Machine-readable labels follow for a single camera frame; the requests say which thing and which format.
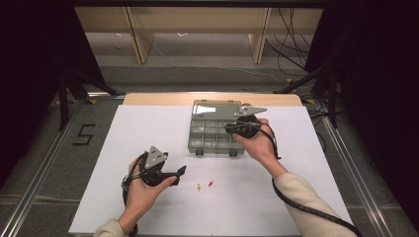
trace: white sleeve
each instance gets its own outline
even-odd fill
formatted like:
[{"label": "white sleeve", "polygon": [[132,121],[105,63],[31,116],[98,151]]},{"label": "white sleeve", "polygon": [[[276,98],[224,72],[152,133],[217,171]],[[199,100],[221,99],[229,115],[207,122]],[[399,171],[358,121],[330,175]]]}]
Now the white sleeve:
[{"label": "white sleeve", "polygon": [[[311,184],[303,177],[293,173],[285,173],[275,179],[275,186],[283,195],[301,205],[321,210],[325,213],[339,217],[339,215],[322,200]],[[303,212],[287,205],[287,209],[295,222],[299,233],[303,237],[326,236],[356,236],[345,226],[334,223],[322,217]]]},{"label": "white sleeve", "polygon": [[93,237],[124,237],[124,232],[116,219],[110,219],[99,227]]}]

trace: white table surface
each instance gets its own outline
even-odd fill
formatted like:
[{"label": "white table surface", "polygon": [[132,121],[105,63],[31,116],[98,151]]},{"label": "white table surface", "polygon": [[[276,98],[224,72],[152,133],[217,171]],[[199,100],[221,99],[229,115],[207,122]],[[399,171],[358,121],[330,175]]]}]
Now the white table surface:
[{"label": "white table surface", "polygon": [[[352,222],[305,107],[267,107],[281,162],[306,178]],[[121,181],[129,163],[151,145],[169,152],[164,172],[187,165],[179,186],[163,192],[138,222],[141,235],[299,235],[271,177],[245,152],[238,157],[189,153],[192,106],[119,106],[69,233],[93,234],[124,210]]]}]

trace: black cable wire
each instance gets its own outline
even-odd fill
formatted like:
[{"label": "black cable wire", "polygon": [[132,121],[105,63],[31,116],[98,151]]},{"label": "black cable wire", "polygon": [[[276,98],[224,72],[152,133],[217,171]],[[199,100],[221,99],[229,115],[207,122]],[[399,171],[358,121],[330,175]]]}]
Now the black cable wire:
[{"label": "black cable wire", "polygon": [[280,71],[282,72],[282,73],[284,73],[284,74],[287,74],[287,75],[290,75],[290,76],[297,76],[297,77],[302,77],[302,76],[305,76],[305,75],[296,75],[296,74],[292,74],[292,73],[289,73],[289,72],[285,72],[282,68],[281,68],[281,65],[280,65],[280,55],[278,54],[278,57],[277,57],[277,63],[278,63],[278,68],[280,69]]},{"label": "black cable wire", "polygon": [[292,60],[292,59],[290,59],[288,56],[286,56],[285,54],[283,54],[282,52],[281,52],[281,49],[280,50],[277,50],[276,48],[274,48],[269,42],[268,42],[268,40],[267,39],[265,39],[265,42],[275,51],[275,52],[277,52],[279,55],[281,55],[281,56],[283,56],[284,58],[286,58],[287,60],[289,60],[290,62],[292,62],[293,64],[295,64],[297,67],[299,67],[299,68],[301,68],[301,69],[304,69],[304,67],[303,66],[301,66],[301,65],[299,65],[298,63],[296,63],[294,60]]},{"label": "black cable wire", "polygon": [[274,131],[272,130],[272,128],[267,123],[261,123],[261,125],[266,125],[271,130],[272,136],[270,134],[268,134],[268,132],[264,131],[263,129],[261,129],[259,127],[256,127],[260,132],[262,132],[264,135],[266,135],[271,140],[271,143],[274,146],[275,157],[278,160],[281,159],[281,157],[278,156],[277,138],[275,138]]},{"label": "black cable wire", "polygon": [[300,48],[299,48],[298,44],[295,41],[295,36],[294,36],[294,33],[293,33],[293,8],[290,8],[290,24],[289,25],[287,25],[287,22],[286,22],[286,20],[285,20],[285,18],[283,16],[283,13],[281,12],[281,9],[280,8],[278,8],[278,12],[280,13],[280,16],[281,16],[281,19],[284,22],[284,25],[286,26],[287,36],[290,35],[291,39],[293,40],[293,44],[295,46],[296,55],[298,55],[299,62],[301,63],[301,66],[302,66],[304,63],[301,61],[301,57],[304,59],[304,61],[306,61],[306,60],[305,60],[305,57],[300,52]]},{"label": "black cable wire", "polygon": [[351,230],[352,232],[354,232],[358,237],[362,237],[363,235],[361,234],[361,232],[352,224],[350,224],[349,222],[346,222],[345,220],[338,218],[336,216],[333,216],[331,214],[325,213],[321,210],[318,209],[314,209],[305,205],[301,205],[299,203],[296,203],[295,201],[289,199],[288,197],[284,196],[283,193],[281,193],[280,190],[278,190],[277,186],[275,185],[275,181],[274,179],[272,179],[272,186],[274,187],[274,191],[277,194],[277,196],[286,204],[292,206],[293,208],[296,208],[298,210],[304,211],[306,213],[309,214],[313,214],[316,216],[319,216],[321,218],[330,220],[336,224],[342,225],[346,228],[348,228],[349,230]]},{"label": "black cable wire", "polygon": [[317,118],[321,117],[322,119],[324,119],[324,117],[326,117],[328,115],[329,115],[328,113],[320,113],[319,115],[315,115],[315,116],[312,116],[310,118],[311,119],[317,119]]},{"label": "black cable wire", "polygon": [[303,35],[300,35],[300,36],[301,36],[302,40],[304,40],[305,43],[307,43],[307,46],[308,47],[311,47],[311,45],[308,43],[308,41],[305,39],[305,37]]},{"label": "black cable wire", "polygon": [[305,50],[302,50],[302,49],[297,49],[297,48],[295,48],[295,47],[291,47],[291,46],[286,45],[285,43],[281,42],[281,41],[277,38],[277,35],[274,35],[274,38],[275,38],[275,40],[277,40],[277,42],[278,42],[278,43],[283,44],[283,45],[284,45],[284,47],[286,47],[286,48],[289,48],[289,49],[292,49],[292,50],[299,50],[300,52],[303,52],[303,53],[308,53],[308,51],[305,51]]},{"label": "black cable wire", "polygon": [[327,112],[323,112],[322,110],[318,109],[317,111],[311,111],[311,110],[307,110],[309,115],[314,115],[314,114],[326,114]]},{"label": "black cable wire", "polygon": [[226,126],[226,125],[224,125],[223,127],[224,128],[237,128],[237,127],[244,127],[244,126],[249,126],[251,123],[249,123],[249,122],[245,122],[245,121],[241,121],[241,120],[238,120],[237,122],[242,122],[242,124],[241,125],[229,125],[229,126]]},{"label": "black cable wire", "polygon": [[[125,186],[127,187],[126,190],[123,190],[123,198],[124,198],[124,205],[126,205],[126,199],[128,196],[128,188],[129,188],[129,184],[131,183],[132,180],[134,179],[138,179],[140,178],[140,176],[135,176],[133,177],[132,174],[135,171],[135,167],[140,163],[141,160],[147,158],[148,156],[148,152],[144,152],[142,153],[140,156],[138,156],[138,158],[136,158],[135,162],[133,163],[128,176],[126,177],[126,183]],[[129,237],[134,237],[136,236],[136,234],[138,233],[138,225],[135,224],[132,228],[132,230],[129,232]]]},{"label": "black cable wire", "polygon": [[313,127],[317,127],[318,124],[325,118],[326,116],[321,116],[321,119],[313,126]]}]

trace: metal frame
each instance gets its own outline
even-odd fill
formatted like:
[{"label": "metal frame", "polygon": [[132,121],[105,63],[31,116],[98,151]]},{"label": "metal frame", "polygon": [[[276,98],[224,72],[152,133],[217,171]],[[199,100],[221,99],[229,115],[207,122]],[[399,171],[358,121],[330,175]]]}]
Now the metal frame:
[{"label": "metal frame", "polygon": [[1,232],[2,237],[6,237],[6,236],[11,237],[11,236],[16,236],[18,234],[18,231],[20,230],[22,224],[24,223],[24,220],[27,217],[32,207],[32,204],[34,203],[35,198],[40,192],[43,182],[45,181],[46,176],[56,159],[57,153],[59,152],[62,146],[62,142],[65,139],[67,132],[69,128],[71,127],[74,121],[74,118],[76,117],[77,113],[81,109],[82,105],[83,105],[83,101],[76,101],[76,103],[74,104],[75,108],[74,108],[73,115],[70,117],[67,125],[58,132],[57,136],[55,137],[55,140],[52,142],[52,145],[50,146],[48,152],[43,158],[43,161],[40,167],[38,168],[37,173],[35,174],[33,180],[29,184],[27,190],[23,194],[15,210],[13,211],[8,221],[6,222],[5,227],[3,228]]},{"label": "metal frame", "polygon": [[324,8],[345,7],[356,2],[355,0],[74,0],[72,4],[80,7]]},{"label": "metal frame", "polygon": [[336,150],[339,153],[342,164],[344,165],[346,171],[348,172],[349,178],[354,185],[355,190],[357,191],[358,197],[361,200],[361,203],[364,206],[364,210],[370,218],[371,224],[376,230],[376,234],[379,237],[392,237],[392,233],[385,221],[385,218],[379,209],[375,199],[373,198],[367,184],[364,181],[363,176],[357,168],[357,165],[354,162],[354,159],[351,156],[348,148],[345,145],[339,131],[334,127],[332,122],[325,118],[323,120],[324,125],[326,126],[327,132],[330,135],[330,138],[335,145]]}]

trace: handheld controller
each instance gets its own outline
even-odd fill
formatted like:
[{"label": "handheld controller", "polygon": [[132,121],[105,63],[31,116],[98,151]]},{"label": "handheld controller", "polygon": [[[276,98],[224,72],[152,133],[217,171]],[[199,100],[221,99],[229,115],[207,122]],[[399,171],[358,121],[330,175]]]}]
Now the handheld controller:
[{"label": "handheld controller", "polygon": [[254,108],[244,106],[237,113],[234,113],[238,119],[235,122],[228,123],[224,126],[225,132],[236,133],[246,138],[252,138],[260,130],[261,124],[254,116],[257,113],[264,112],[264,108]]},{"label": "handheld controller", "polygon": [[[151,146],[150,151],[145,151],[136,158],[129,174],[123,178],[123,198],[126,204],[127,195],[129,192],[129,184],[134,179],[142,179],[147,185],[155,187],[169,177],[176,176],[176,181],[171,186],[177,186],[180,177],[185,174],[186,166],[183,166],[175,173],[163,173],[161,169],[167,159],[168,153],[160,152],[156,147]],[[139,165],[139,171],[134,172],[135,167]],[[129,237],[136,236],[138,233],[138,226],[135,224],[129,233]]]}]

